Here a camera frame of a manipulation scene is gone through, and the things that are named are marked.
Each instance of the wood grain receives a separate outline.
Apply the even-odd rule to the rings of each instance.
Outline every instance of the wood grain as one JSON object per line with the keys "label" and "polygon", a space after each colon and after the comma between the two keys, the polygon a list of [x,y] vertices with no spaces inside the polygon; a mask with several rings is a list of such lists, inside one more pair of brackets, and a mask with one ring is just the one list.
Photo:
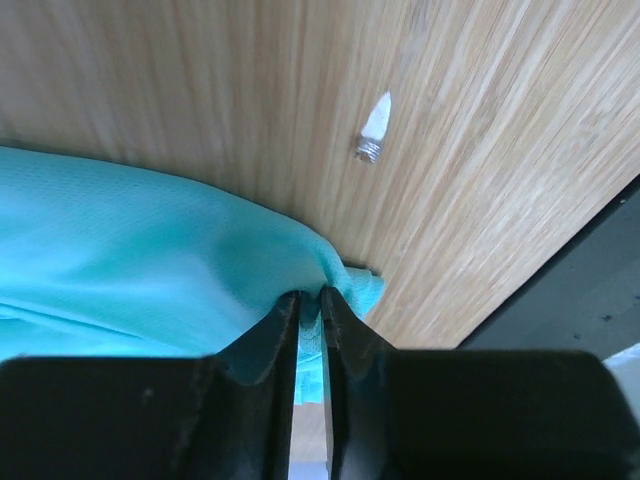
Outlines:
{"label": "wood grain", "polygon": [[284,212],[384,276],[379,333],[452,347],[640,173],[638,52],[635,0],[5,0],[0,139]]}

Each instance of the blue cloth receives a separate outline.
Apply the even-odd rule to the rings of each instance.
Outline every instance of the blue cloth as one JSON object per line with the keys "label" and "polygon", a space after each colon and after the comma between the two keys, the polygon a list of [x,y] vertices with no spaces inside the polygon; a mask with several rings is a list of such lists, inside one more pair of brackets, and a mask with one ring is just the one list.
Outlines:
{"label": "blue cloth", "polygon": [[[364,318],[382,279],[300,223],[216,188],[0,148],[0,360],[218,352],[291,290],[338,288]],[[322,401],[319,322],[296,402]]]}

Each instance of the light blue surface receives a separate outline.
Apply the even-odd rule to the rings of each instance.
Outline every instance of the light blue surface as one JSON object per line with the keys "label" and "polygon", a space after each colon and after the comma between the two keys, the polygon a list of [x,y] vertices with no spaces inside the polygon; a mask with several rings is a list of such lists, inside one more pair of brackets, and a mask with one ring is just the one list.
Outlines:
{"label": "light blue surface", "polygon": [[[191,180],[0,148],[0,359],[200,356],[291,290],[338,288],[360,317],[384,284],[288,217]],[[319,324],[296,403],[322,401]]]}

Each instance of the towel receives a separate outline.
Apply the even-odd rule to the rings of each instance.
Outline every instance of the towel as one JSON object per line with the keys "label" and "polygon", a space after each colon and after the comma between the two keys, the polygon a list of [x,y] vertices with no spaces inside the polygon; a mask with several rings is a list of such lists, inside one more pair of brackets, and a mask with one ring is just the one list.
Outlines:
{"label": "towel", "polygon": [[[212,354],[280,295],[325,284],[362,319],[384,288],[304,225],[211,186],[0,148],[0,360]],[[322,398],[316,322],[295,401]]]}

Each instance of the small white object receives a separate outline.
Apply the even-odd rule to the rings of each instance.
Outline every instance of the small white object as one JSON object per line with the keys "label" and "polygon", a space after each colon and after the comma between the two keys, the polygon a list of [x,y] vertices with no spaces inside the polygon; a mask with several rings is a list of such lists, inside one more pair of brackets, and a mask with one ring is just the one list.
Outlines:
{"label": "small white object", "polygon": [[367,124],[360,132],[356,155],[366,157],[375,163],[382,149],[382,141],[387,133],[391,118],[391,92],[386,92],[369,115]]}

